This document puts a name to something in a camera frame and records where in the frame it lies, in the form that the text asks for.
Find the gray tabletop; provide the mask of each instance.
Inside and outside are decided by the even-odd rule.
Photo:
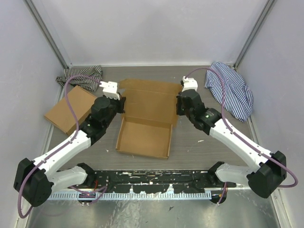
[[[120,66],[104,67],[104,81],[119,82],[125,78],[139,78],[179,83],[182,76],[199,66]],[[220,111],[220,104],[214,99],[211,92],[204,88],[206,71],[193,73],[198,84],[198,92],[206,107],[213,107]],[[96,96],[102,95],[98,89]],[[228,112],[227,119],[243,134],[250,137],[247,123],[241,123]],[[92,147],[80,152],[68,161],[62,169],[72,168],[84,162],[95,170],[134,170],[134,169],[209,169],[218,161],[231,165],[245,165],[224,144],[213,139],[193,127],[185,116],[180,116],[177,127],[173,129],[170,156],[167,160],[132,156],[118,153],[115,149],[117,137],[121,126],[120,115],[117,115],[106,134]],[[66,135],[54,128],[49,148],[52,149],[66,139]]]

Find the gray floor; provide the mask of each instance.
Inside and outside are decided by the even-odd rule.
[[[182,76],[198,66],[142,66],[142,67],[104,67],[104,80],[119,82],[125,78],[140,78],[179,83]],[[220,105],[213,98],[208,89],[204,88],[205,70],[195,72],[194,77],[199,83],[198,92],[206,107],[213,107],[220,111]],[[241,123],[226,112],[229,121],[243,134],[250,137],[247,123]],[[117,115],[106,135],[89,149],[79,153],[62,169],[74,167],[85,162],[95,170],[106,169],[208,169],[217,161],[231,165],[245,165],[230,149],[217,140],[196,130],[189,120],[179,117],[178,125],[173,130],[170,156],[168,160],[146,158],[118,153],[115,150],[116,141],[121,125],[121,118]],[[57,128],[54,129],[50,142],[50,149],[66,139],[66,135]]]
[[[34,208],[27,228],[277,228],[271,199],[229,190],[219,207],[209,200],[118,200],[81,206],[47,201]]]

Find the brown box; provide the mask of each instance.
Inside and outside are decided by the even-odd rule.
[[[78,122],[81,124],[91,113],[91,106],[94,104],[96,97],[79,86],[75,86],[68,92],[67,96]],[[76,130],[75,119],[67,106],[65,98],[62,98],[44,117],[67,135]]]
[[[125,89],[116,149],[122,153],[156,158],[169,157],[172,127],[176,126],[176,95],[180,84],[139,79],[119,83]]]

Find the cardboard box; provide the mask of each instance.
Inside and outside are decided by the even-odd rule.
[[[96,97],[79,86],[75,86],[67,96],[80,125],[91,113],[91,106]],[[67,135],[76,130],[75,120],[65,98],[62,98],[44,117]]]
[[[139,79],[119,83],[126,97],[116,149],[155,158],[169,157],[172,128],[176,126],[180,84]]]

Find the folded cloth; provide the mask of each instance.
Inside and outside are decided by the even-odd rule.
[[[56,78],[56,82],[58,82],[61,85],[61,87],[63,87],[66,81],[74,75],[86,75],[101,81],[103,70],[101,66],[90,66],[84,69],[65,69],[64,75],[58,76]],[[95,92],[99,88],[99,84],[96,81],[84,77],[74,78],[72,79],[70,84],[73,86],[80,86],[86,90],[90,90],[93,92]]]
[[[240,74],[226,64],[220,62],[212,63],[212,70],[217,72],[225,85],[224,108],[235,118],[245,122],[252,113],[253,96]],[[218,77],[210,70],[206,73],[205,87],[210,89],[214,98],[222,104],[222,87]]]

